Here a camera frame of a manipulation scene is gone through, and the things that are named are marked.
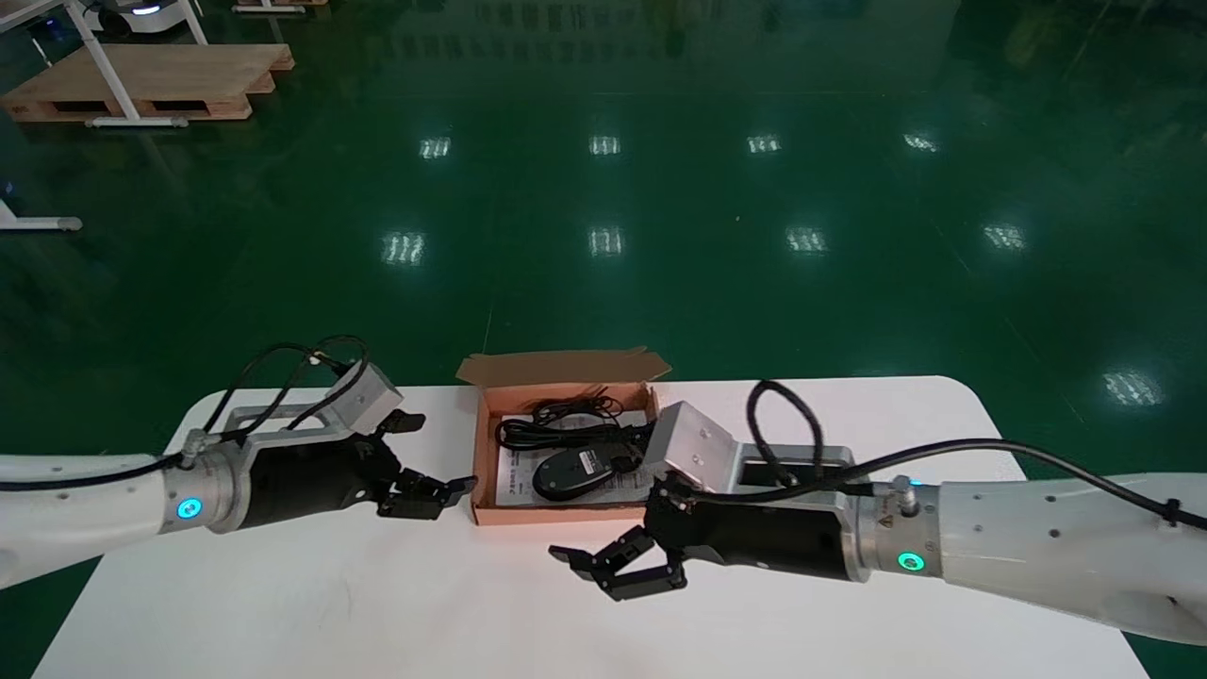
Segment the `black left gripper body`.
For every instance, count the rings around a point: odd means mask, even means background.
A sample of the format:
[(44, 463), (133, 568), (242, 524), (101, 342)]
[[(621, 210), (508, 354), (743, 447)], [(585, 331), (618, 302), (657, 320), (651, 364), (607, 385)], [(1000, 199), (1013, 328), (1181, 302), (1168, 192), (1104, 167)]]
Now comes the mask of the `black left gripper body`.
[(401, 472), (380, 437), (268, 447), (250, 470), (247, 527), (381, 502)]

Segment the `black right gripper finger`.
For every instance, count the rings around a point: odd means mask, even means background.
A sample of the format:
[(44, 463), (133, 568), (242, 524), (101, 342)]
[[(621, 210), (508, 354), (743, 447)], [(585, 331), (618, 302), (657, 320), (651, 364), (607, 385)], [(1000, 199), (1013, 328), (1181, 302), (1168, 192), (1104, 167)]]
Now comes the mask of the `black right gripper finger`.
[(688, 585), (688, 579), (686, 579), (683, 562), (675, 557), (667, 557), (667, 563), (664, 566), (608, 574), (597, 583), (604, 595), (616, 602), (659, 596), (686, 589), (686, 585)]
[(651, 533), (643, 527), (632, 527), (597, 552), (553, 545), (549, 546), (549, 555), (582, 579), (601, 579), (616, 576), (652, 548), (654, 538)]

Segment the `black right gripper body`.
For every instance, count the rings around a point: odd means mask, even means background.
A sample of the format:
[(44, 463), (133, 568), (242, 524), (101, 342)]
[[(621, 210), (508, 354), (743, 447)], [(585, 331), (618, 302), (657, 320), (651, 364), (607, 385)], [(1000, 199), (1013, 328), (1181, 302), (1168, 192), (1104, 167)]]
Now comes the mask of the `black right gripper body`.
[(762, 505), (688, 501), (659, 482), (647, 501), (647, 529), (669, 555), (852, 583), (852, 513), (840, 494)]

